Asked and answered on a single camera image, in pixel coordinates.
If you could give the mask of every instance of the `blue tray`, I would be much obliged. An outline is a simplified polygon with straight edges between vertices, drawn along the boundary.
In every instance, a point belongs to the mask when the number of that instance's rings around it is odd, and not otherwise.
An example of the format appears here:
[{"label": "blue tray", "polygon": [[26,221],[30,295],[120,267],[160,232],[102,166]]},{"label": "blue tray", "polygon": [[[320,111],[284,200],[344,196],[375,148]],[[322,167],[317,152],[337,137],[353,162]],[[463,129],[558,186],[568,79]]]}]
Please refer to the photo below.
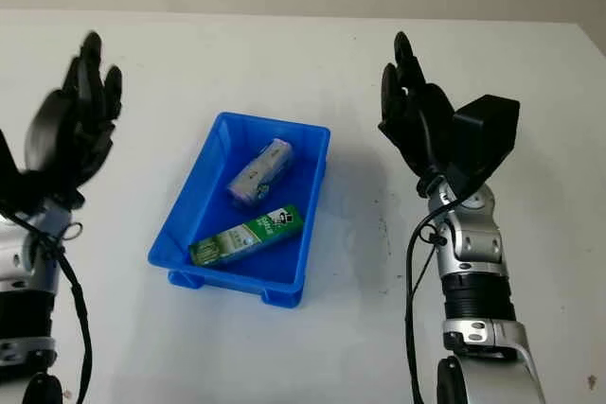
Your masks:
[{"label": "blue tray", "polygon": [[[279,137],[294,147],[294,165],[256,208],[232,204],[227,184],[259,151]],[[222,113],[206,138],[177,202],[148,254],[151,264],[170,269],[175,286],[203,284],[261,295],[263,302],[295,307],[301,300],[312,239],[313,217],[326,169],[330,131],[323,127],[251,115]],[[218,269],[191,263],[187,247],[196,240],[293,203],[305,218],[296,236]]]}]

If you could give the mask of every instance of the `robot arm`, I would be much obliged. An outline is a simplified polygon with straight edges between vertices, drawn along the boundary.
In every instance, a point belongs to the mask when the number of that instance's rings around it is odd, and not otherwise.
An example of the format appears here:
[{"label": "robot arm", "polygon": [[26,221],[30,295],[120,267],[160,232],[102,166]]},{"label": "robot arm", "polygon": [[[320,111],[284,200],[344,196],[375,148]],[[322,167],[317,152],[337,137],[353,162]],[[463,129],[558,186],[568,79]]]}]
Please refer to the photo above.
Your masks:
[{"label": "robot arm", "polygon": [[379,129],[419,176],[430,215],[415,229],[406,257],[406,352],[413,399],[422,403],[413,327],[412,253],[423,227],[435,224],[446,298],[444,347],[437,368],[439,404],[544,403],[526,331],[510,302],[503,241],[484,184],[513,149],[517,101],[486,95],[455,112],[442,90],[425,82],[406,36],[395,41],[397,67],[383,72]]},{"label": "robot arm", "polygon": [[17,169],[0,132],[0,379],[30,378],[24,403],[62,402],[61,384],[46,374],[57,357],[51,312],[63,270],[72,285],[84,338],[80,404],[88,387],[92,349],[76,275],[63,255],[80,185],[97,173],[112,147],[122,77],[99,75],[101,39],[88,34],[61,89],[48,95],[31,122],[26,166]]}]

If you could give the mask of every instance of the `white table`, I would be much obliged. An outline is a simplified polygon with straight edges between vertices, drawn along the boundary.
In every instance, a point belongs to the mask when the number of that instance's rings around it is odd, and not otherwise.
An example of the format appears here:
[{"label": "white table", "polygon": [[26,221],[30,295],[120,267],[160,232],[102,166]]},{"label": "white table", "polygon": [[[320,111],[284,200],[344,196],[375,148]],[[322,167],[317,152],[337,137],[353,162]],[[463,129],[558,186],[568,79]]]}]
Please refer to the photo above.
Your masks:
[{"label": "white table", "polygon": [[[68,244],[95,351],[88,402],[410,402],[402,249],[426,206],[376,128],[381,73],[400,29],[455,106],[485,93],[522,102],[516,149],[490,179],[516,311],[548,402],[606,400],[606,61],[577,26],[1,11],[0,127],[16,155],[90,28],[125,89],[115,147],[83,188],[84,233]],[[297,309],[175,288],[147,263],[223,110],[332,130]],[[424,255],[419,247],[418,264]],[[82,345],[66,284],[52,372],[73,402]],[[426,402],[445,355],[442,302],[434,265],[416,305]],[[20,398],[0,388],[2,402]]]}]

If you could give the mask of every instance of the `black wire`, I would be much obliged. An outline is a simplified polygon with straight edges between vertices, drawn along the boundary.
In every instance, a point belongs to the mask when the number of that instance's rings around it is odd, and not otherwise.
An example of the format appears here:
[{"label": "black wire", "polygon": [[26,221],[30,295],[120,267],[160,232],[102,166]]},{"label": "black wire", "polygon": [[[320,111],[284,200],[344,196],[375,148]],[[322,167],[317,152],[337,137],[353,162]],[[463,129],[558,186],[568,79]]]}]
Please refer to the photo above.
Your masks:
[{"label": "black wire", "polygon": [[[424,237],[423,236],[423,228],[425,227],[429,227],[430,229],[432,229],[434,232],[432,234],[430,234],[428,237]],[[436,236],[437,235],[437,229],[433,224],[425,224],[424,226],[421,226],[420,228],[420,232],[419,232],[419,239],[424,242],[427,243],[429,245],[433,245],[434,241],[432,240],[432,236]]]},{"label": "black wire", "polygon": [[[86,303],[84,302],[84,294],[82,292],[82,286],[78,282],[76,273],[72,268],[71,264],[65,257],[65,248],[61,245],[62,240],[70,240],[79,236],[82,232],[81,222],[72,222],[67,224],[56,237],[51,236],[32,226],[25,220],[21,220],[19,217],[13,215],[8,210],[0,208],[0,214],[8,220],[11,220],[15,224],[23,227],[33,234],[47,249],[47,251],[57,260],[63,274],[71,285],[72,294],[74,295],[74,306],[76,307],[76,314],[80,321],[80,330],[82,332],[82,340],[84,343],[84,357],[82,359],[82,367],[80,370],[80,390],[78,392],[78,400],[76,404],[82,404],[84,397],[88,391],[88,385],[91,380],[93,371],[93,344],[91,341],[91,333],[88,327],[88,312],[86,311]],[[69,238],[63,238],[68,229],[73,226],[79,226],[79,231]]]},{"label": "black wire", "polygon": [[432,257],[434,257],[434,254],[436,253],[437,250],[437,246],[434,245],[434,247],[432,248],[432,251],[429,252],[429,254],[427,255],[427,258],[425,259],[425,263],[423,264],[423,268],[421,269],[420,273],[419,273],[419,277],[417,278],[417,282],[415,283],[415,286],[413,287],[413,293],[412,293],[412,297],[415,298],[415,294],[417,293],[417,289],[419,288],[419,284],[421,282],[421,280],[423,279],[423,276],[425,276],[425,272],[427,272],[427,267],[429,267],[430,262],[432,261]]},{"label": "black wire", "polygon": [[[468,197],[469,196],[463,196],[457,199],[456,201],[449,202],[446,205],[442,205],[441,207],[437,208],[429,215],[427,215],[425,218],[423,218],[421,222],[417,224],[417,227],[415,227],[413,234],[410,237],[410,241],[408,242],[408,246],[406,248],[406,309],[404,316],[404,338],[406,343],[406,358],[408,360],[408,371],[410,372],[410,384],[413,394],[413,402],[415,404],[423,404],[423,398],[420,395],[419,376],[417,372],[417,352],[415,350],[415,329],[413,324],[413,298],[415,296],[417,288],[419,287],[420,279],[423,277],[423,275],[425,275],[427,266],[429,265],[429,261],[431,260],[431,257],[435,252],[434,250],[432,250],[432,252],[430,253],[430,257],[425,261],[425,266],[421,271],[418,281],[413,286],[413,252],[415,250],[415,244],[417,243],[417,238],[420,237],[420,233],[423,228],[431,226],[436,229],[435,226],[432,226],[432,224],[430,223],[438,216],[452,210],[457,205],[464,202]],[[436,243],[439,242],[438,236],[435,236],[434,239]]]}]

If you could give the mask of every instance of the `product label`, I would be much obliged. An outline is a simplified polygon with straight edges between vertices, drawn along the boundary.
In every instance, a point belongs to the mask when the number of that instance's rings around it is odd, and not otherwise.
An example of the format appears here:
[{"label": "product label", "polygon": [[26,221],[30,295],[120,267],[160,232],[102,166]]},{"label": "product label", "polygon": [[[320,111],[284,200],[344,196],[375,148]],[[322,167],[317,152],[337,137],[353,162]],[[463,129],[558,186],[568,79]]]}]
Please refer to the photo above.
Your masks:
[{"label": "product label", "polygon": [[189,246],[195,265],[215,265],[248,255],[259,247],[298,233],[303,219],[293,205],[278,208],[244,224],[232,227],[216,236]]}]

